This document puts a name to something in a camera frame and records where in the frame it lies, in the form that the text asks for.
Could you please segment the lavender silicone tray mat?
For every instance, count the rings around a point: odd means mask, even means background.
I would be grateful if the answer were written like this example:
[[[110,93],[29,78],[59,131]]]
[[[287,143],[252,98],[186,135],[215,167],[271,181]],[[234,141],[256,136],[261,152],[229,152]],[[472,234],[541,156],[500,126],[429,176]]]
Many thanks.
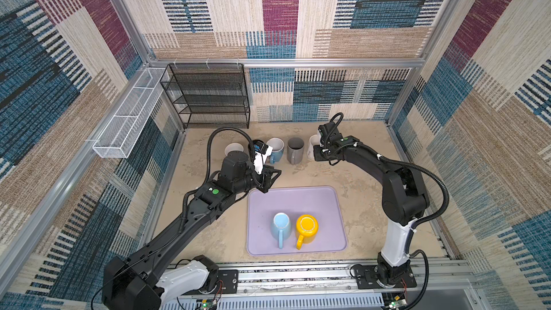
[[[254,191],[248,200],[247,251],[252,256],[340,252],[348,245],[333,187]]]

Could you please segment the light blue mug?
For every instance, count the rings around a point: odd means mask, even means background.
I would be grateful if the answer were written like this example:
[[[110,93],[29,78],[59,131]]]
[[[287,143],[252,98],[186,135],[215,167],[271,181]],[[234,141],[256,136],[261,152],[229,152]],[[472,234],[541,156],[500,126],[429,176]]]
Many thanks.
[[[271,235],[276,240],[278,248],[284,247],[284,242],[291,236],[291,220],[284,212],[278,212],[271,221]]]

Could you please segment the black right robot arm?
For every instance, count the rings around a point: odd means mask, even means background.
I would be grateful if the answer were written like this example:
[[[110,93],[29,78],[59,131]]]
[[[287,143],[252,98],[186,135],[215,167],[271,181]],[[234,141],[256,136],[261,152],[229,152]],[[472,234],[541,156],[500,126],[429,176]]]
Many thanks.
[[[317,162],[349,162],[382,185],[382,208],[388,224],[375,275],[382,287],[394,286],[408,274],[413,224],[430,204],[420,171],[380,155],[354,136],[342,136],[333,121],[319,126],[318,136],[320,145],[314,147]]]

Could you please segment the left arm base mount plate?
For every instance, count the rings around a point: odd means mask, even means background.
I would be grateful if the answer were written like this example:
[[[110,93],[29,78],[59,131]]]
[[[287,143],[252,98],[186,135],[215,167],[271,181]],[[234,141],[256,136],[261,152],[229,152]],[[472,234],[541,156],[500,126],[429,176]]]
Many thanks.
[[[214,281],[208,279],[199,290],[188,291],[183,296],[236,294],[238,281],[239,271],[237,269],[220,270]]]

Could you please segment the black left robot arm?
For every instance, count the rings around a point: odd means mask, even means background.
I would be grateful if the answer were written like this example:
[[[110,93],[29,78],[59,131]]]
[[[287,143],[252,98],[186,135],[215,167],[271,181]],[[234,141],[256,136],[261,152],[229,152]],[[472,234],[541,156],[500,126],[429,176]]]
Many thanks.
[[[219,171],[185,196],[181,214],[160,234],[128,258],[113,258],[105,267],[98,294],[108,309],[160,309],[189,292],[218,291],[219,268],[204,255],[179,268],[173,260],[205,228],[213,224],[243,195],[256,189],[268,192],[281,176],[273,166],[257,168],[260,156],[231,152]]]

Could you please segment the white mug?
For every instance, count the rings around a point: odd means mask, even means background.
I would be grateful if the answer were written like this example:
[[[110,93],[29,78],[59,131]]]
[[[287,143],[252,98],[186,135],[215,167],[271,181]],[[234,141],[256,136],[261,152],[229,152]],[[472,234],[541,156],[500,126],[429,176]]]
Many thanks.
[[[314,134],[309,138],[309,147],[307,151],[307,157],[309,160],[314,161],[314,147],[320,145],[320,135]]]

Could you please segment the lavender purple mug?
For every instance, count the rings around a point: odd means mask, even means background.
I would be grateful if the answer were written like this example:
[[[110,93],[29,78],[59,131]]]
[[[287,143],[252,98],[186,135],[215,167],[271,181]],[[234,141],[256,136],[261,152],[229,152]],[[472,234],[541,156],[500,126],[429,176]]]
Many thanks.
[[[240,143],[231,143],[225,147],[225,156],[228,156],[231,152],[244,152],[244,147]]]

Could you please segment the yellow mug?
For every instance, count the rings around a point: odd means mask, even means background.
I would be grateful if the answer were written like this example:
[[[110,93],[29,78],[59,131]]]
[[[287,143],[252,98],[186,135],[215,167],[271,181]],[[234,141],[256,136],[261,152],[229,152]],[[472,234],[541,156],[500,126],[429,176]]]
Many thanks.
[[[319,230],[317,219],[312,215],[302,215],[296,221],[296,248],[301,250],[314,241]]]

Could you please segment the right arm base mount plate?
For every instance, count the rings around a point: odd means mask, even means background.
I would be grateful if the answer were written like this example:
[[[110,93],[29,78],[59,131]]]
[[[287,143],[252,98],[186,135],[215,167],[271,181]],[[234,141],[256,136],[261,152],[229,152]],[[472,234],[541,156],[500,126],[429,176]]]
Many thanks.
[[[355,264],[350,270],[352,278],[360,290],[382,288],[416,288],[418,283],[408,264],[388,268],[384,264],[361,265]]]

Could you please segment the grey mug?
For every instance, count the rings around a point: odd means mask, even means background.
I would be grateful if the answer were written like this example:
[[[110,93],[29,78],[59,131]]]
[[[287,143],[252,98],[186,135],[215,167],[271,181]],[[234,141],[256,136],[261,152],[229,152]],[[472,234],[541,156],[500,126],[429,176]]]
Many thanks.
[[[300,164],[304,156],[304,140],[299,137],[293,137],[287,143],[287,159],[292,165]]]

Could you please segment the teal blue patterned mug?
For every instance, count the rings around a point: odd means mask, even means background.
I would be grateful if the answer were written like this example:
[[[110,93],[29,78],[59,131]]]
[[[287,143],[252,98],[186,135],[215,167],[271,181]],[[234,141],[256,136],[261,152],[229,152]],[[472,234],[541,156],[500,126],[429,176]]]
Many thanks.
[[[270,164],[275,164],[281,161],[284,155],[285,143],[280,138],[271,138],[267,142],[268,146],[272,148],[271,155],[269,156],[268,162]]]

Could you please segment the aluminium front rail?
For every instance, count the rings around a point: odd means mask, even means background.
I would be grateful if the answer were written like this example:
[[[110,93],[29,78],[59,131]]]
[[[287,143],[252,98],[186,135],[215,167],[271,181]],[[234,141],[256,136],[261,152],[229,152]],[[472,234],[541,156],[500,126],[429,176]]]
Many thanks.
[[[478,283],[466,261],[450,258],[414,258],[411,272],[393,288],[357,281],[355,265],[373,260],[307,262],[222,263],[224,291],[215,299],[217,309],[399,309],[419,295],[424,276],[428,286],[417,309],[488,309],[477,291]]]

